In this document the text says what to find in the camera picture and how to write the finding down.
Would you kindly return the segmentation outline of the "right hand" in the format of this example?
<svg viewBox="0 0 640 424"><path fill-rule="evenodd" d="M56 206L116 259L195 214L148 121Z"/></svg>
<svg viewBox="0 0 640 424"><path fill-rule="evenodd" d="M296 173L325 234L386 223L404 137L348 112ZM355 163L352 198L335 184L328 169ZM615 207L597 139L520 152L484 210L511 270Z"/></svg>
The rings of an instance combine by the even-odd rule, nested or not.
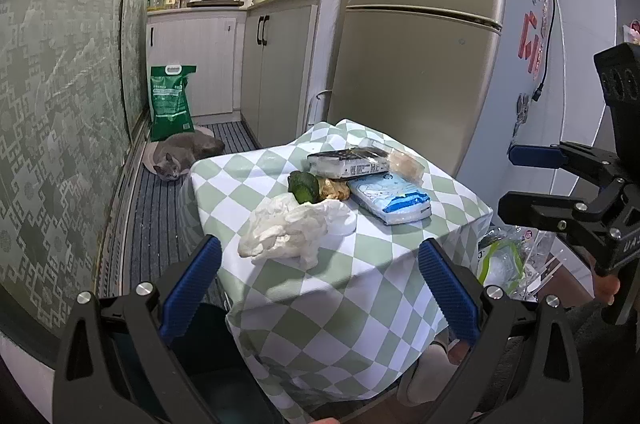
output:
<svg viewBox="0 0 640 424"><path fill-rule="evenodd" d="M593 296L600 303L611 306L614 303L615 295L620 290L620 279L614 274L601 277L594 273L592 275Z"/></svg>

